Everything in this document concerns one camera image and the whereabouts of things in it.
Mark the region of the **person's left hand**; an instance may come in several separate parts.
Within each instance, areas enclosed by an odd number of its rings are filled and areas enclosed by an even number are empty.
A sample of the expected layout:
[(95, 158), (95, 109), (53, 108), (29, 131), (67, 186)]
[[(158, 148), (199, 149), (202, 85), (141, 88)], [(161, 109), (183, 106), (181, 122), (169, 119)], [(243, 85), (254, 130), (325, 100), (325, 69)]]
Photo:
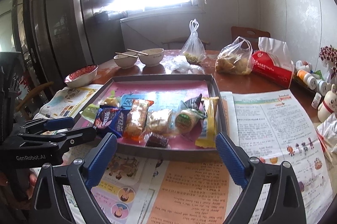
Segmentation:
[(27, 189), (27, 192), (26, 192), (29, 199), (33, 196), (33, 192), (34, 192), (36, 182), (37, 182), (37, 176), (34, 173), (30, 172), (29, 188)]

